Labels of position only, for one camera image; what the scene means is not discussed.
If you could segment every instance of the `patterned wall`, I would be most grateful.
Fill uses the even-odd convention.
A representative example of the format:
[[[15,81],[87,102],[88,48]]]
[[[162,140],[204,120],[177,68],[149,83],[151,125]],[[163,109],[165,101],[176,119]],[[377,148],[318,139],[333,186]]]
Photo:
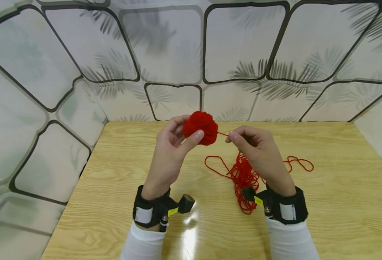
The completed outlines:
[[[382,0],[0,1],[0,259],[39,259],[107,120],[350,121],[382,157]]]

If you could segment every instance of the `yellow label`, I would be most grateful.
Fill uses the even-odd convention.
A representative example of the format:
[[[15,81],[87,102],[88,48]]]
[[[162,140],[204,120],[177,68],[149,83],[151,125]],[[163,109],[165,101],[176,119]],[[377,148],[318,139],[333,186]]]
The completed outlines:
[[[167,211],[167,217],[172,216],[173,214],[178,212],[178,208],[173,208]]]
[[[263,207],[263,201],[256,196],[254,196],[254,202],[256,202],[257,205],[261,205]]]

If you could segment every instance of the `wrist strap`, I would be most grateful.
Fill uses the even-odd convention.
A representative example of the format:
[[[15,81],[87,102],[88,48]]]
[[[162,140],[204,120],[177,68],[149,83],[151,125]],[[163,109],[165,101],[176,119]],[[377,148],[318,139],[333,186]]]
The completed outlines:
[[[268,185],[266,189],[270,192],[273,204],[271,211],[273,217],[285,224],[297,224],[303,222],[308,217],[308,210],[306,209],[304,192],[298,188],[296,194],[292,197],[283,197],[274,192]]]
[[[169,197],[171,189],[169,189],[162,197],[155,200],[145,200],[142,198],[143,185],[138,187],[136,199],[133,206],[134,222],[144,228],[151,228],[159,224],[162,213],[160,211],[160,200],[166,196]]]

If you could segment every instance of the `forearm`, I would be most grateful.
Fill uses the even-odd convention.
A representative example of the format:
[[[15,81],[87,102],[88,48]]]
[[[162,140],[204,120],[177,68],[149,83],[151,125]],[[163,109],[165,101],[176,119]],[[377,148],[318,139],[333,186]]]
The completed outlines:
[[[142,230],[132,223],[120,260],[159,260],[164,232]]]
[[[284,225],[266,218],[269,227],[270,251],[273,260],[319,260],[306,222]]]

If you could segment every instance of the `white velcro patch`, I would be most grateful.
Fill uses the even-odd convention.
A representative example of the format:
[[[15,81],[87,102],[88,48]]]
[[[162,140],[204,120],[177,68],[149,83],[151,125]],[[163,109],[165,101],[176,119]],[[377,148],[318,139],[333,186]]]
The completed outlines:
[[[296,210],[295,205],[283,205],[280,204],[280,213],[282,218],[287,221],[295,221],[296,220]]]
[[[149,224],[150,221],[152,221],[152,213],[153,213],[153,208],[142,209],[142,208],[136,207],[136,217],[134,217],[134,221],[142,223],[142,224]]]

